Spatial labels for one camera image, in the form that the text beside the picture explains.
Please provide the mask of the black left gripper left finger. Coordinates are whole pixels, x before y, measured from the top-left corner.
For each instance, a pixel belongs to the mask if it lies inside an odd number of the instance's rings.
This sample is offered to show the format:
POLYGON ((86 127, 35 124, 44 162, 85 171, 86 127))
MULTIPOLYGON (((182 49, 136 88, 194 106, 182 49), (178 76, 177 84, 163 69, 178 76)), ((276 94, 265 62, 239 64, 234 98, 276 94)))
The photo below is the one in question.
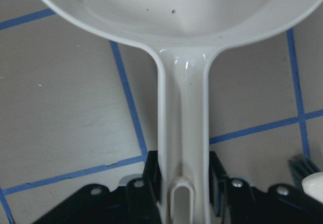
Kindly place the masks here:
POLYGON ((161 223, 160 186, 157 151, 149 151, 141 176, 127 178, 113 191, 88 184, 35 223, 161 223))

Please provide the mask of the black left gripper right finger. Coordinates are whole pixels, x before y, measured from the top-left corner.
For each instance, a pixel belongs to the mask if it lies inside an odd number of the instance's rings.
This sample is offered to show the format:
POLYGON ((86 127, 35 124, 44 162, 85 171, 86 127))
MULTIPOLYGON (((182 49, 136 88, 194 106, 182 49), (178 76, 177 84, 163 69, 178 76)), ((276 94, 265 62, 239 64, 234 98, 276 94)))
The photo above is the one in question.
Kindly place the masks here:
POLYGON ((209 153, 209 197, 222 223, 322 223, 322 203, 288 184, 263 192, 230 177, 214 151, 209 153))

